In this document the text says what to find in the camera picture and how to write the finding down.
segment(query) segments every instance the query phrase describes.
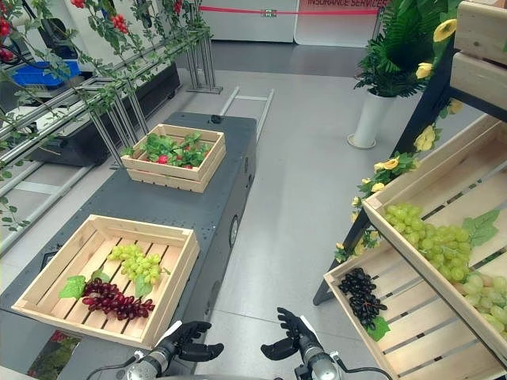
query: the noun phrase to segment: wooden shelf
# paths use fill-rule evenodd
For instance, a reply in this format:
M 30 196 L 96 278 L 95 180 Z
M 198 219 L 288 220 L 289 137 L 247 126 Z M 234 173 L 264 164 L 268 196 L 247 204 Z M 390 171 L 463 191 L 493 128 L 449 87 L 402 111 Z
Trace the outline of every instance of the wooden shelf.
M 382 316 L 391 329 L 375 342 L 354 317 L 338 289 L 345 274 L 363 268 L 387 306 Z M 375 361 L 392 378 L 402 380 L 489 380 L 505 373 L 501 363 L 426 283 L 385 241 L 363 256 L 324 275 Z
M 390 204 L 422 207 L 436 226 L 460 225 L 507 201 L 507 124 L 483 116 L 406 173 L 369 197 L 364 209 L 372 224 L 429 281 L 507 366 L 507 342 L 480 313 L 384 218 Z M 472 251 L 470 266 L 496 276 L 507 274 L 507 209 L 494 225 L 500 232 Z M 498 255 L 488 264 L 483 260 Z
M 452 60 L 451 86 L 507 109 L 507 9 L 461 2 Z

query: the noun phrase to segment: yellow flower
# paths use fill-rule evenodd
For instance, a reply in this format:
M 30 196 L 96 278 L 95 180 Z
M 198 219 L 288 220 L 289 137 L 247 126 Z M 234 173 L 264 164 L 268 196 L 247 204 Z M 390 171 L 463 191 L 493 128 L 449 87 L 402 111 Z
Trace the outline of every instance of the yellow flower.
M 433 41 L 441 42 L 450 36 L 456 31 L 456 26 L 458 25 L 458 21 L 455 18 L 451 20 L 446 20 L 440 25 L 438 25 L 433 33 Z
M 398 166 L 399 164 L 399 156 L 398 157 L 395 157 L 395 158 L 392 158 L 391 160 L 389 160 L 388 162 L 384 162 L 383 164 L 383 168 L 384 169 L 387 169 L 387 170 L 392 170 L 394 169 L 396 166 Z
M 372 191 L 373 192 L 379 192 L 380 190 L 383 190 L 383 188 L 385 188 L 386 185 L 385 184 L 382 184 L 382 183 L 378 183 L 378 184 L 374 184 L 373 187 L 372 187 Z
M 415 139 L 414 146 L 417 151 L 430 150 L 435 141 L 435 130 L 433 124 L 425 128 L 425 130 Z
M 433 64 L 421 62 L 419 63 L 419 68 L 415 72 L 415 76 L 417 79 L 423 79 L 426 78 L 431 74 L 431 69 L 433 68 Z
M 379 170 L 384 169 L 383 162 L 377 162 L 373 165 L 373 170 L 375 170 L 375 173 L 377 173 Z
M 463 103 L 461 101 L 458 101 L 456 99 L 451 99 L 451 104 L 449 105 L 449 112 L 452 115 L 455 115 L 456 113 L 461 111 L 462 108 L 463 108 Z
M 354 255 L 359 256 L 361 253 L 363 253 L 363 251 L 364 251 L 363 238 L 361 238 L 357 243 L 356 248 L 354 248 Z

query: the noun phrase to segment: cable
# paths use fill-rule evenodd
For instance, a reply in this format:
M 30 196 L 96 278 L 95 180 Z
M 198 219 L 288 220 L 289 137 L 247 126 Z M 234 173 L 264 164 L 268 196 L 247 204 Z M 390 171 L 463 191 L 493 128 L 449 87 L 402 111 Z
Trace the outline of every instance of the cable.
M 132 356 L 129 360 L 127 360 L 123 364 L 117 364 L 115 366 L 104 366 L 104 367 L 97 368 L 96 370 L 93 370 L 91 374 L 88 375 L 86 380 L 90 380 L 92 378 L 92 376 L 94 376 L 97 372 L 102 372 L 104 370 L 118 370 L 120 368 L 124 368 L 124 367 L 134 363 L 136 360 L 137 360 L 137 358 L 135 356 Z
M 393 378 L 385 371 L 381 370 L 380 368 L 375 367 L 360 367 L 360 368 L 353 368 L 348 369 L 345 364 L 341 361 L 340 358 L 334 359 L 334 361 L 340 366 L 340 368 L 346 373 L 346 374 L 355 374 L 357 372 L 379 372 L 380 374 L 383 374 L 386 378 L 389 380 L 393 380 Z

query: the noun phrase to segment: wooden produce crate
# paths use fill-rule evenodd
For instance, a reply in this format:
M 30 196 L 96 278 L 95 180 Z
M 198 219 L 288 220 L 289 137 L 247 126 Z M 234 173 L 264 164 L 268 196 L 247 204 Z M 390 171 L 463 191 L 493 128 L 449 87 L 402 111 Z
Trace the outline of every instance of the wooden produce crate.
M 491 276 L 507 275 L 507 124 L 483 116 L 421 161 L 418 170 L 405 173 L 384 190 L 370 196 L 364 209 L 372 224 L 427 279 L 437 292 L 473 328 L 507 365 L 507 342 L 480 313 L 384 218 L 390 204 L 422 207 L 426 222 L 459 225 L 501 208 L 494 225 L 499 232 L 474 247 L 469 265 Z M 485 259 L 494 258 L 485 264 Z
M 225 157 L 225 134 L 222 132 L 205 131 L 202 129 L 177 127 L 174 125 L 159 124 L 150 133 L 156 135 L 167 135 L 180 143 L 186 135 L 193 132 L 200 133 L 200 141 L 210 144 L 212 148 L 199 167 L 192 169 L 180 168 L 177 166 L 158 164 L 145 161 L 147 155 L 139 150 L 147 136 L 144 136 L 134 145 L 132 157 L 123 156 L 121 161 L 127 168 L 128 175 L 134 181 L 159 184 L 171 188 L 180 188 L 192 192 L 203 192 L 209 181 Z
M 120 273 L 119 260 L 106 260 L 115 245 L 136 243 L 145 253 L 160 255 L 162 271 L 153 291 L 155 308 L 148 318 L 132 321 L 107 319 L 101 311 L 89 312 L 79 299 L 59 298 L 70 276 L 88 280 L 103 266 L 126 295 L 135 285 Z M 152 348 L 167 330 L 199 253 L 193 230 L 91 215 L 33 280 L 13 309 L 49 325 L 141 348 Z
M 338 289 L 345 274 L 363 268 L 387 310 L 391 331 L 375 342 Z M 501 363 L 403 257 L 385 241 L 324 275 L 377 364 L 393 379 L 487 380 L 505 373 Z
M 507 108 L 507 9 L 473 2 L 458 8 L 451 86 Z

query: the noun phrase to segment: leaf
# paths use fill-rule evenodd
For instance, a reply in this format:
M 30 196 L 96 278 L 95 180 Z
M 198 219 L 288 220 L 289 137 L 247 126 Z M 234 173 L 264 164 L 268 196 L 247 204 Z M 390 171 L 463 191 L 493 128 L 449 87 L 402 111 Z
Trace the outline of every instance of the leaf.
M 477 218 L 465 218 L 462 227 L 470 234 L 472 247 L 484 244 L 497 234 L 498 229 L 493 226 L 497 220 L 499 210 L 491 210 Z
M 92 279 L 101 279 L 103 283 L 108 283 L 109 281 L 111 281 L 111 278 L 108 275 L 106 275 L 103 272 L 103 270 L 104 270 L 104 267 L 100 267 L 95 272 L 93 272 L 90 277 L 90 281 Z
M 85 290 L 86 279 L 83 275 L 73 275 L 67 279 L 65 287 L 58 293 L 59 298 L 80 299 Z
M 372 337 L 375 342 L 381 340 L 387 332 L 391 331 L 391 329 L 389 329 L 389 325 L 382 317 L 377 316 L 373 320 L 373 323 L 375 324 L 375 330 L 372 330 L 368 327 L 366 329 L 366 332 L 369 336 Z
M 135 297 L 143 297 L 148 295 L 153 290 L 151 283 L 144 283 L 144 275 L 138 275 L 135 278 Z

